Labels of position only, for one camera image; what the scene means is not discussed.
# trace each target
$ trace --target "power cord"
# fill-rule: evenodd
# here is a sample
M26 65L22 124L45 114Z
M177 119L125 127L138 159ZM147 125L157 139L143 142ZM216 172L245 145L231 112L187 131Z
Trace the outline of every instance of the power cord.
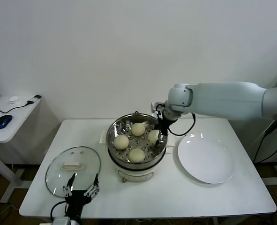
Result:
M37 101L38 99L40 99L40 98L41 98L40 95L36 95L36 96L34 96L33 98L31 98L30 100L28 100L27 103L26 103L25 105L18 106L18 107L14 107L14 108L12 108L12 109L9 109L9 110L6 111L6 112L0 110L0 112L3 113L3 114L6 114L6 113L8 113L8 112L10 112L10 111L12 111L12 110L14 110L14 109L24 108L24 107L27 106L27 105L33 104L34 102L36 102L36 101Z
M10 212L11 212L11 208L19 210L17 207L15 207L14 205L9 204L9 203L0 203L0 206L6 205L6 204L8 204L8 206L0 212L0 224L2 224L8 218L8 216L10 215ZM4 214L8 209L9 209L9 212L6 214L6 216L4 218L1 218L2 214Z
M196 122L196 116L195 116L195 114L194 114L193 112L191 112L191 114L192 114L192 116L193 116L194 122L193 122L193 124L191 125L191 127L190 127L186 132L184 132L184 133L182 133L182 134L179 135L179 134L176 134L176 133L172 132L170 128L168 128L168 131L169 131L171 134L173 134L173 135L175 135L175 136L178 136L178 137L187 135L187 134L191 131L191 129L194 128L195 122Z
M52 221L52 222L54 221L54 217L53 217L53 211L54 211L54 209L56 208L56 206L58 206L58 205L60 205L60 204L63 204L63 203L66 203L66 201L58 202L58 203L56 203L56 204L52 207L51 212L50 212L50 218L51 218L51 221Z
M258 147L257 152L256 152L256 154L255 154L255 158L254 158L254 160L253 160L253 163L255 163L257 154L258 154L258 152L259 152L259 150L260 150L260 147L261 147L261 145L262 145L264 139L265 139L267 136L268 136L268 134L265 133L264 136L263 136L263 138L261 139L260 144L259 144L259 147ZM263 159L263 160L257 162L257 164L262 163L263 161L265 161L265 160L271 158L271 157L272 157L273 155L275 155L276 153L277 153L277 149L276 149L276 151L275 151L273 154L271 154L270 156L266 157L265 159Z

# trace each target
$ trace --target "blue mouse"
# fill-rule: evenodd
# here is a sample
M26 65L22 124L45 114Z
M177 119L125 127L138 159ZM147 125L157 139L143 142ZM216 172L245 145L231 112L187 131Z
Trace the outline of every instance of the blue mouse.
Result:
M0 129L3 129L12 120L11 115L4 115L0 117Z

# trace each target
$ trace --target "white desk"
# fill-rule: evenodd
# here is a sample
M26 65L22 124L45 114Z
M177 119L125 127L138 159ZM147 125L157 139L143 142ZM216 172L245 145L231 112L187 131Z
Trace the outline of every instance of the white desk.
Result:
M0 110L7 111L11 108L22 106L27 103L31 97L19 97L20 101L17 101L14 104L9 104L10 97L0 97ZM18 129L22 126L24 121L33 111L33 109L37 106L39 101L35 102L34 104L28 105L24 108L14 109L11 112L7 113L12 115L12 120L8 123L8 125L0 129L0 143L9 142L13 136L16 134ZM22 175L23 170L17 170L16 174L14 174L7 166L5 166L2 161L0 160L0 174L5 177L7 180L10 181L8 188L6 189L3 197L1 198L1 203L7 203L16 188L29 188L31 181L22 181L20 176Z
M102 131L113 121L65 120L62 123L20 207L21 215L48 218L52 206L63 200L47 190L45 173L56 156L74 146L94 148L102 163L100 192L84 207L82 218L222 217L276 210L273 199L227 120L198 119L191 132L210 132L231 146L235 172L221 185L201 183L191 177L175 157L177 147L169 150L172 154L164 156L150 180L122 183L106 146L99 144ZM191 119L180 119L172 129L181 133L191 122ZM63 215L64 204L54 210L54 216Z

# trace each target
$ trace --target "glass lid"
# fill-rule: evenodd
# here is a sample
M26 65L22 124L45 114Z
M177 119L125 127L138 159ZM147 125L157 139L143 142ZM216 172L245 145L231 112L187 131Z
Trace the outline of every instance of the glass lid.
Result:
M100 172L101 161L95 150L89 147L73 147L58 155L49 165L45 183L49 191L64 197L68 180L75 173L71 190L87 190Z

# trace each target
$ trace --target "robotic arm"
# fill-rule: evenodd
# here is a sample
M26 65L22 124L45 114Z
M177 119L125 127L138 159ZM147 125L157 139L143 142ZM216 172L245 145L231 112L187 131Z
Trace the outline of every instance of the robotic arm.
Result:
M277 120L277 87L265 89L249 82L176 84L163 116L174 121L188 112L234 120Z

